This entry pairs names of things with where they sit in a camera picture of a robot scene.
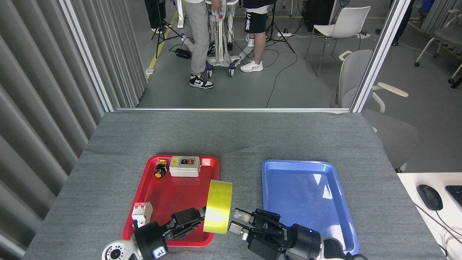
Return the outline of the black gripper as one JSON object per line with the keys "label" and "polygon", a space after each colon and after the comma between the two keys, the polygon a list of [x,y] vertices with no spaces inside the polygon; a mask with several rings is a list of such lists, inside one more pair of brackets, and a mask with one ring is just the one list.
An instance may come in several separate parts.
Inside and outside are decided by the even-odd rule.
{"label": "black gripper", "polygon": [[248,249],[261,258],[277,260],[284,254],[285,260],[316,260],[320,254],[319,232],[299,224],[287,227],[279,222],[277,213],[263,209],[253,212],[234,209],[233,219],[247,226],[230,224],[229,232],[239,235],[248,243]]}
{"label": "black gripper", "polygon": [[133,221],[134,239],[141,257],[144,260],[158,260],[166,255],[166,240],[183,239],[202,223],[205,214],[206,207],[185,209],[172,214],[172,220],[162,226],[156,221],[138,226],[137,221]]}

